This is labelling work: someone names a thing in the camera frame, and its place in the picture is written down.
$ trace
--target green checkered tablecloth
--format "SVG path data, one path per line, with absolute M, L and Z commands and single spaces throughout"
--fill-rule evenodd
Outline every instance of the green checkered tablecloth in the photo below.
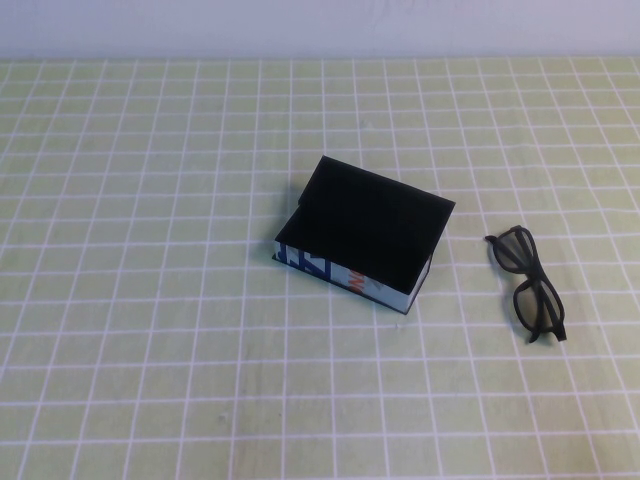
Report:
M 639 134 L 640 59 L 0 63 L 0 477 L 637 478 Z M 457 202 L 407 317 L 271 260 L 323 153 Z

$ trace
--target black sunglasses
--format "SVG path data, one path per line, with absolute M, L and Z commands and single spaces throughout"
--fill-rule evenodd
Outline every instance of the black sunglasses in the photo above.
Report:
M 553 333 L 559 342 L 566 340 L 564 307 L 542 269 L 531 232 L 517 225 L 499 237 L 489 235 L 485 240 L 493 246 L 493 254 L 503 269 L 527 277 L 513 293 L 513 306 L 520 323 L 531 332 L 529 343 L 541 333 Z

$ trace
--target small box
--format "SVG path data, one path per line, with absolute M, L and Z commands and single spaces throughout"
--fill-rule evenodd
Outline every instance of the small box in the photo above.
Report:
M 274 259 L 406 314 L 454 205 L 322 157 Z

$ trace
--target black lid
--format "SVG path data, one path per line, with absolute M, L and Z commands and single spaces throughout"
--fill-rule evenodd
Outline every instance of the black lid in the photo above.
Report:
M 322 157 L 276 241 L 409 294 L 454 202 Z

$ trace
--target white background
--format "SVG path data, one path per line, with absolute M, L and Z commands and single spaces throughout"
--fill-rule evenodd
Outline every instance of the white background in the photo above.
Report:
M 2 0 L 0 56 L 640 51 L 637 0 Z

